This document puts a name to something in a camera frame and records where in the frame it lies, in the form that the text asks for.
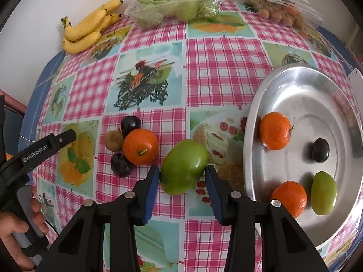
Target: bunch of bananas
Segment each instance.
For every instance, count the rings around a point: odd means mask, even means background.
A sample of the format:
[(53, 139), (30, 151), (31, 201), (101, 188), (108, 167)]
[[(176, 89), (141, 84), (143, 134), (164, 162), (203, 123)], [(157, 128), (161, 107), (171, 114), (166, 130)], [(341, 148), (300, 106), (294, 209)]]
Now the bunch of bananas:
[(69, 17), (62, 18), (64, 25), (63, 49), (69, 54), (77, 54), (96, 43), (110, 25), (119, 20), (121, 14), (112, 13), (122, 5), (122, 0), (111, 0), (90, 13), (76, 26)]

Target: plastic container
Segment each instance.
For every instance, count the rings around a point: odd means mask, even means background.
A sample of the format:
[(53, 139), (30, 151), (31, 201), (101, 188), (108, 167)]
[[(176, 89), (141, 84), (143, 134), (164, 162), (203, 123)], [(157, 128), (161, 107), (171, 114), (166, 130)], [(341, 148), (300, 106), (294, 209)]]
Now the plastic container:
[(222, 0), (134, 0), (125, 10), (141, 28), (154, 27), (164, 18), (188, 22), (215, 16)]
[(281, 22), (301, 31), (306, 25), (317, 29), (325, 20), (325, 16), (314, 10), (307, 0), (248, 0), (248, 2), (262, 18)]

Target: dark purple plum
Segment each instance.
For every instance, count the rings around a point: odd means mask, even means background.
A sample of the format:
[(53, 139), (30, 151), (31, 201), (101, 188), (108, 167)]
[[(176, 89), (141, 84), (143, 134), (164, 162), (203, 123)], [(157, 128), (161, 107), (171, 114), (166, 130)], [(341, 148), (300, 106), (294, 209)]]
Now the dark purple plum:
[(141, 120), (137, 116), (125, 116), (121, 121), (121, 133), (125, 139), (128, 133), (141, 128)]
[(330, 153), (330, 148), (328, 142), (323, 138), (318, 138), (314, 141), (312, 158), (316, 162), (325, 162)]
[(111, 170), (119, 178), (126, 178), (134, 168), (135, 165), (121, 153), (116, 153), (111, 158)]

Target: orange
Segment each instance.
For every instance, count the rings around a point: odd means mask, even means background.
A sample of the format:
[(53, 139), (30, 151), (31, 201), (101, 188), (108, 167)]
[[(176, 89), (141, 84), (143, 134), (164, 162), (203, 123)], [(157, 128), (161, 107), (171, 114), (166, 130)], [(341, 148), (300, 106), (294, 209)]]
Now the orange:
[(307, 195), (304, 187), (295, 181), (286, 181), (278, 186), (271, 195), (271, 200), (280, 201), (295, 219), (306, 207)]
[(291, 124), (279, 112), (266, 114), (260, 123), (261, 142), (270, 150), (284, 148), (290, 141)]
[(135, 129), (123, 141), (123, 154), (134, 165), (148, 165), (159, 154), (159, 141), (152, 131)]

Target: metal tray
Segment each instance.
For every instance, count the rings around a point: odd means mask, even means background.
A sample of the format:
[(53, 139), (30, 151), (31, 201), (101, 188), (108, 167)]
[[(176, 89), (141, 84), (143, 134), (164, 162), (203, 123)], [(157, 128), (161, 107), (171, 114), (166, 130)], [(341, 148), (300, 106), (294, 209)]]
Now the metal tray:
[[(295, 127), (289, 144), (279, 151), (264, 147), (258, 136), (260, 120), (277, 111)], [(330, 146), (326, 162), (309, 159), (309, 148), (317, 138)], [(246, 195), (268, 202), (281, 183), (294, 180), (307, 190), (313, 176), (326, 171), (336, 181), (335, 208), (318, 216), (308, 205), (296, 219), (316, 248), (334, 237), (348, 219), (361, 188), (363, 176), (362, 127), (343, 91), (316, 68), (289, 64), (272, 71), (259, 86), (247, 118), (244, 139), (244, 179)], [(261, 228), (256, 226), (261, 235)]]

